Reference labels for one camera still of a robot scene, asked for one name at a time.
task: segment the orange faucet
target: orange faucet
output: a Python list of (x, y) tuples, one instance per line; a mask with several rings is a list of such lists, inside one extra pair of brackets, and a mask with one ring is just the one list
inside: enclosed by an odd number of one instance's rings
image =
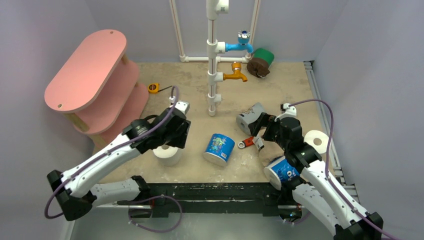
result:
[(231, 64), (233, 74), (223, 74), (223, 79), (241, 79), (243, 82), (247, 82), (248, 78), (241, 72), (242, 71), (242, 63), (241, 62), (233, 62)]

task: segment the pink shelf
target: pink shelf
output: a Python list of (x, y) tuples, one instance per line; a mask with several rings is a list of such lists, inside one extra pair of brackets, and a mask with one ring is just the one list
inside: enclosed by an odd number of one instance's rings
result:
[(75, 113), (89, 126), (89, 130), (82, 132), (79, 128), (75, 128), (87, 135), (100, 134), (108, 130), (117, 120), (130, 94), (134, 92), (139, 71), (139, 67), (133, 61), (128, 61), (127, 64), (120, 61), (95, 101)]
[(45, 89), (46, 104), (60, 113), (86, 108), (98, 97), (126, 49), (127, 39), (119, 31), (105, 29), (87, 36)]
[(132, 121), (140, 118), (148, 98), (149, 92), (144, 84), (139, 84), (132, 90), (131, 95), (126, 101), (115, 123), (108, 130), (100, 134), (106, 143), (110, 143), (125, 127), (130, 125)]

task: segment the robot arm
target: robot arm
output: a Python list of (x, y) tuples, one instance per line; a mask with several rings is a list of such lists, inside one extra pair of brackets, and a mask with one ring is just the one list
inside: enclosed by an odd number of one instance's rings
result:
[(380, 239), (381, 233), (352, 211), (335, 188), (354, 205), (355, 210), (380, 228), (383, 219), (376, 212), (369, 214), (330, 172), (327, 177), (325, 162), (312, 146), (304, 142), (301, 123), (294, 117), (296, 108), (288, 103), (282, 104), (279, 116), (261, 113), (252, 133), (256, 136), (261, 128), (266, 127), (262, 138), (277, 143), (284, 150), (288, 163), (316, 189), (312, 190), (300, 176), (295, 176), (282, 183), (282, 197), (293, 199), (310, 210), (333, 234), (334, 239)]
[[(148, 194), (149, 187), (141, 176), (133, 176), (125, 181), (114, 183), (98, 184), (98, 182), (117, 167), (147, 150), (153, 150), (162, 145), (183, 149), (191, 124), (190, 121), (186, 120), (189, 106), (188, 102), (178, 101), (165, 122), (155, 131), (142, 138), (139, 138), (139, 136), (157, 126), (172, 108), (165, 109), (159, 116), (151, 115), (134, 120), (109, 145), (83, 163), (64, 172), (57, 170), (50, 172), (47, 179), (53, 191), (64, 184), (56, 195), (56, 199), (65, 218), (68, 221), (73, 221), (84, 216), (92, 207), (116, 201), (131, 201), (140, 197), (140, 195)], [(112, 150), (112, 148), (133, 139), (137, 140)], [(83, 168), (83, 171), (74, 176), (77, 171)]]

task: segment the blue can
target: blue can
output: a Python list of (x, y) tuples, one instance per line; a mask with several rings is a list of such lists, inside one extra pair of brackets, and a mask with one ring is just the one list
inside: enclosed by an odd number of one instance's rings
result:
[(284, 156), (272, 161), (263, 169), (263, 172), (269, 183), (277, 190), (281, 190), (281, 183), (300, 175), (296, 168), (292, 167)]
[(235, 144), (229, 136), (215, 133), (210, 138), (203, 157), (213, 164), (224, 167), (230, 159)]

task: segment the blue faucet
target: blue faucet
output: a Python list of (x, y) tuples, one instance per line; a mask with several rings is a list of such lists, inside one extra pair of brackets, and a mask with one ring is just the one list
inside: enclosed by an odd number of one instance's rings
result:
[(225, 44), (225, 52), (228, 51), (243, 51), (247, 50), (248, 53), (253, 53), (253, 46), (249, 43), (251, 33), (243, 30), (238, 32), (238, 43), (236, 44)]

